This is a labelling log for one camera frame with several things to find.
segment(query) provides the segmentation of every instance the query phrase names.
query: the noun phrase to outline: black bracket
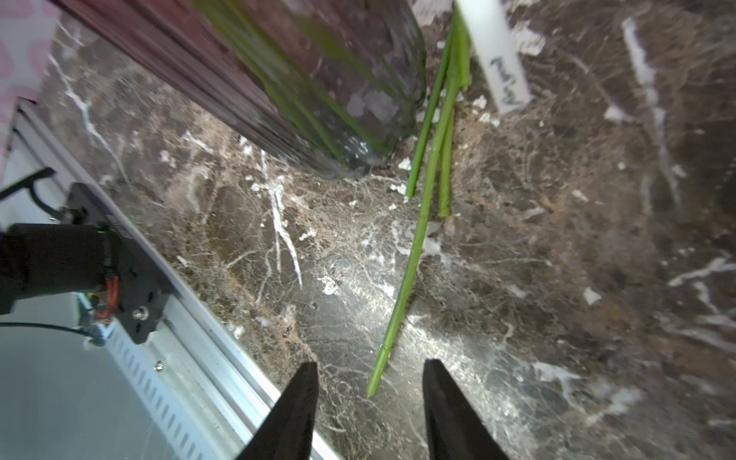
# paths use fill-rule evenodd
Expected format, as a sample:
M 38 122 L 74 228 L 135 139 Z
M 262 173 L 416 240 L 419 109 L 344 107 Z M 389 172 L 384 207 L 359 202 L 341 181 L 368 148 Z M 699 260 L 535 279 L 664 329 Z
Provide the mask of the black bracket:
M 173 292 L 167 276 L 87 185 L 73 183 L 66 203 L 69 223 L 110 229 L 120 241 L 116 271 L 120 277 L 115 315 L 136 344 L 156 329 Z

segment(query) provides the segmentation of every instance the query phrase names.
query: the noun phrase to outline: screw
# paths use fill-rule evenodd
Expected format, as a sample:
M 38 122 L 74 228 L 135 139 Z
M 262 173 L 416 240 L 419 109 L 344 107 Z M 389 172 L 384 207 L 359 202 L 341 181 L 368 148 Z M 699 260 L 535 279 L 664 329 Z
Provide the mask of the screw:
M 148 319 L 148 308 L 140 307 L 133 310 L 133 319 L 136 321 L 146 321 Z

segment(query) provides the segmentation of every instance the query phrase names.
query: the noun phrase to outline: dark marble countertop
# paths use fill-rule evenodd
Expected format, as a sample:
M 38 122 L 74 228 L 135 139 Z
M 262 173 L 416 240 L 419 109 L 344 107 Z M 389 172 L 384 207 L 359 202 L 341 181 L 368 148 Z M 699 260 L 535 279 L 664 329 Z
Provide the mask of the dark marble countertop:
M 319 363 L 318 429 L 346 459 L 426 458 L 428 357 L 513 459 L 732 459 L 736 13 L 694 5 L 510 4 L 534 101 L 497 117 L 473 66 L 453 216 L 431 218 L 370 399 L 413 140 L 364 179 L 308 176 L 69 18 L 42 106 L 277 386 Z M 430 69 L 446 22 L 424 28 Z

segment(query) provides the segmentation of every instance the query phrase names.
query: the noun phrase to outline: green stem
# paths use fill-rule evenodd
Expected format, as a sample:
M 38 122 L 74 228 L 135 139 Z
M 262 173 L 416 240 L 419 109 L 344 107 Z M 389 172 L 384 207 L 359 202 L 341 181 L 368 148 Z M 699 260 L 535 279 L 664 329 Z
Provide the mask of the green stem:
M 457 44 L 460 88 L 467 90 L 470 87 L 470 34 L 457 5 L 455 5 L 455 16 L 458 19 Z
M 419 211 L 419 221 L 417 221 L 417 231 L 414 232 L 414 242 L 411 244 L 411 252 L 409 260 L 406 264 L 404 278 L 401 281 L 401 289 L 399 297 L 396 299 L 394 312 L 391 315 L 389 326 L 386 329 L 386 335 L 383 336 L 383 344 L 378 351 L 378 358 L 373 368 L 373 373 L 368 380 L 368 396 L 373 396 L 378 390 L 378 384 L 381 382 L 383 368 L 389 360 L 391 347 L 396 339 L 396 333 L 399 331 L 401 319 L 404 317 L 404 310 L 409 299 L 411 285 L 414 283 L 414 276 L 417 274 L 417 266 L 419 265 L 419 257 L 422 254 L 422 246 L 424 246 L 424 237 L 427 233 L 427 222 L 429 221 L 429 210 L 432 206 L 432 190 L 434 188 L 434 179 L 437 173 L 437 163 L 439 162 L 439 154 L 442 150 L 444 134 L 447 132 L 447 126 L 450 123 L 450 114 L 452 113 L 455 98 L 458 93 L 458 77 L 457 74 L 451 74 L 447 82 L 447 96 L 445 104 L 442 106 L 442 113 L 437 124 L 436 134 L 432 140 L 432 153 L 427 161 L 427 173 L 424 179 L 424 191 L 422 192 L 422 205 Z
M 434 110 L 437 109 L 437 102 L 439 101 L 439 92 L 442 90 L 442 83 L 445 82 L 445 74 L 447 73 L 447 66 L 450 64 L 450 51 L 453 47 L 453 41 L 455 34 L 455 19 L 450 25 L 450 31 L 447 33 L 447 40 L 445 41 L 445 50 L 442 52 L 442 58 L 439 61 L 439 67 L 437 67 L 437 76 L 434 78 L 434 86 L 429 96 L 429 103 L 427 104 L 427 113 L 424 115 L 424 124 L 422 125 L 422 132 L 419 134 L 419 140 L 417 142 L 417 150 L 414 153 L 414 160 L 411 163 L 411 171 L 409 172 L 409 179 L 406 184 L 406 196 L 412 198 L 414 196 L 414 189 L 417 187 L 417 179 L 419 178 L 419 170 L 422 167 L 422 158 L 424 157 L 424 149 L 427 146 L 427 138 L 429 137 L 429 129 L 432 127 L 432 118 L 434 117 Z
M 440 217 L 450 217 L 450 170 L 453 164 L 454 134 L 455 109 L 453 108 L 450 112 L 450 123 L 447 124 L 445 140 L 442 143 L 442 168 L 439 170 L 439 212 L 437 213 Z

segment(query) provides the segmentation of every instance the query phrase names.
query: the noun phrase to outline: black cable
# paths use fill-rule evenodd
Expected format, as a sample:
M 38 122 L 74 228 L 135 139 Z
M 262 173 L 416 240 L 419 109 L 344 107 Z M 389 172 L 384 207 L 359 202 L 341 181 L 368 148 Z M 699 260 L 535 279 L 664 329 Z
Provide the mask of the black cable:
M 26 176 L 18 182 L 8 186 L 6 189 L 0 191 L 0 201 L 8 198 L 10 195 L 14 194 L 17 191 L 27 188 L 28 192 L 31 195 L 31 199 L 39 208 L 41 208 L 45 213 L 49 214 L 54 219 L 61 220 L 64 215 L 60 211 L 55 210 L 51 206 L 41 201 L 40 198 L 38 198 L 35 190 L 35 183 L 37 180 L 46 179 L 47 177 L 53 177 L 55 174 L 56 171 L 53 168 L 49 168 L 48 166 L 46 168 L 40 169 L 35 173 Z
M 72 329 L 67 328 L 65 326 L 57 326 L 57 325 L 44 325 L 38 322 L 0 322 L 0 328 L 39 328 L 39 329 L 52 329 L 52 330 L 61 330 L 63 332 L 71 332 L 78 334 L 80 336 L 89 337 L 90 339 L 94 339 L 92 334 L 89 332 L 85 332 L 80 329 Z

